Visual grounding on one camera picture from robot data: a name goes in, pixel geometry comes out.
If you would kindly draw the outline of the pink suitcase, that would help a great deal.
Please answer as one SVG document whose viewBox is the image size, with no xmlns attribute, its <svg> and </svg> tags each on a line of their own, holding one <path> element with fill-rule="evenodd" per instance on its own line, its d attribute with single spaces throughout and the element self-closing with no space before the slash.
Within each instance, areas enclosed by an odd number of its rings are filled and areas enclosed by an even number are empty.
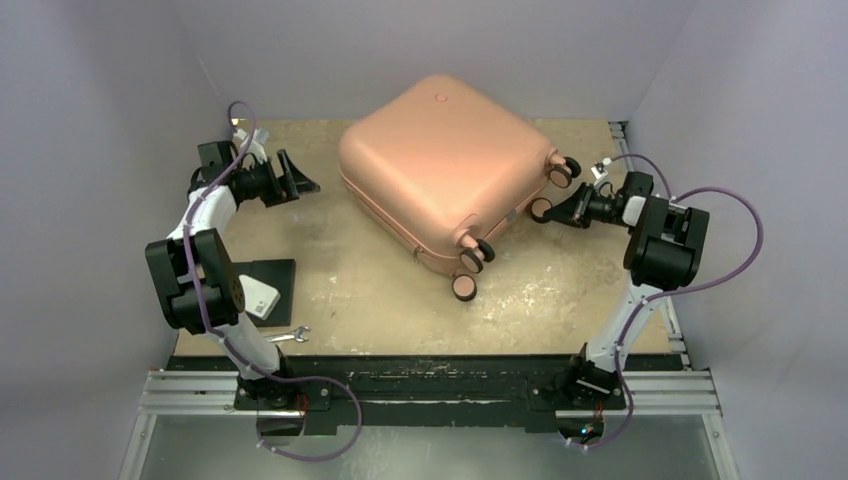
<svg viewBox="0 0 848 480">
<path fill-rule="evenodd" d="M 363 210 L 463 302 L 497 236 L 550 184 L 582 172 L 528 120 L 467 82 L 429 75 L 341 136 L 339 172 Z"/>
</svg>

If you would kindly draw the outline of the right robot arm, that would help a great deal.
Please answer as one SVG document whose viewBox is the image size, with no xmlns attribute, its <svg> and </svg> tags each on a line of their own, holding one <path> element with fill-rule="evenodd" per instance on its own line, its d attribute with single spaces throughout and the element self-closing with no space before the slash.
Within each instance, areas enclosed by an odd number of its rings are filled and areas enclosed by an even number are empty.
<svg viewBox="0 0 848 480">
<path fill-rule="evenodd" d="M 699 270 L 709 214 L 658 197 L 653 187 L 651 175 L 629 172 L 611 196 L 582 183 L 557 205 L 545 198 L 531 203 L 531 217 L 538 223 L 586 229 L 600 222 L 624 227 L 629 235 L 623 257 L 629 282 L 622 299 L 554 381 L 555 391 L 573 406 L 606 399 L 621 386 L 619 372 L 661 294 L 689 286 Z"/>
</svg>

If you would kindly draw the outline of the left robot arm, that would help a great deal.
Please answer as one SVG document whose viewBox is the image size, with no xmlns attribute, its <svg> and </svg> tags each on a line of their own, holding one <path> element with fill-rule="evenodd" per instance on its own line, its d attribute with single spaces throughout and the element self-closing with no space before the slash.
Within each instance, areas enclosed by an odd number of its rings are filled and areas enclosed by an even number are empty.
<svg viewBox="0 0 848 480">
<path fill-rule="evenodd" d="M 201 165 L 188 192 L 188 207 L 175 229 L 145 248 L 155 293 L 168 325 L 219 345 L 238 370 L 247 398 L 272 408 L 292 405 L 298 382 L 282 350 L 259 333 L 246 312 L 244 288 L 221 233 L 239 206 L 259 200 L 273 207 L 320 191 L 285 150 L 273 164 L 251 154 L 242 164 L 231 140 L 199 145 Z"/>
</svg>

